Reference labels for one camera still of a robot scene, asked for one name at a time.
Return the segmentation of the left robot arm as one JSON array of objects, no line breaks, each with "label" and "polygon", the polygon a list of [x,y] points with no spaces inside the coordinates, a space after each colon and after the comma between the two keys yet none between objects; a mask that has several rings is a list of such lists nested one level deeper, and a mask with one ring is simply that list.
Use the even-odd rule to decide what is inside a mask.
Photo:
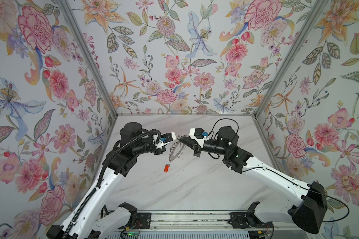
[{"label": "left robot arm", "polygon": [[138,122],[127,123],[120,130],[120,136],[74,212],[61,225],[53,225],[48,230],[49,239],[105,239],[117,229],[135,225],[137,208],[128,203],[122,203],[102,219],[98,216],[116,186],[137,163],[137,158],[146,153],[164,153],[165,146],[177,137],[174,132],[162,134],[157,129],[144,129]]}]

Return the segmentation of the red key tag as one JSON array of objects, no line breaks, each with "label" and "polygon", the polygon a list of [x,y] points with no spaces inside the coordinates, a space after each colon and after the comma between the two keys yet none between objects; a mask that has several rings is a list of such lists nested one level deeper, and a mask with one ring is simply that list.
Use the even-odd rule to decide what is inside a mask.
[{"label": "red key tag", "polygon": [[164,168],[164,172],[168,172],[169,167],[170,167],[170,165],[169,165],[169,164],[166,164],[166,165],[165,165],[165,168]]}]

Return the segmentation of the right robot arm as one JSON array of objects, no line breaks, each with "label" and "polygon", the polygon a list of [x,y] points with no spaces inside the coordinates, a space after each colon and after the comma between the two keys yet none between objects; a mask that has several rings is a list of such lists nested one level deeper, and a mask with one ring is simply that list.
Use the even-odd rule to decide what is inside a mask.
[{"label": "right robot arm", "polygon": [[240,148],[239,136],[231,126],[224,126],[211,137],[202,128],[192,128],[179,142],[193,149],[193,155],[202,152],[223,157],[230,170],[245,174],[282,196],[269,202],[255,202],[253,215],[262,223],[294,223],[309,234],[318,234],[327,212],[324,187],[318,182],[310,184],[294,179],[265,164],[252,153]]}]

